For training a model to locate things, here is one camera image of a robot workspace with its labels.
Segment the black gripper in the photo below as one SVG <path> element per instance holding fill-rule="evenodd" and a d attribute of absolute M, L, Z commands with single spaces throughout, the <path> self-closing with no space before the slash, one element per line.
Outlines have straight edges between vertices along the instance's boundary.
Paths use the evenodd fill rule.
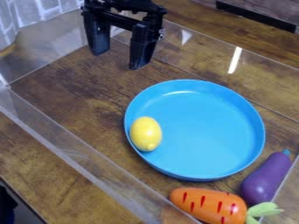
<path fill-rule="evenodd" d="M 119 15 L 111 10 L 146 14 L 142 21 Z M 84 0 L 82 16 L 88 48 L 94 55 L 110 49 L 110 26 L 132 32 L 130 45 L 130 68 L 139 69 L 151 61 L 155 46 L 163 32 L 167 9 L 152 0 Z"/>

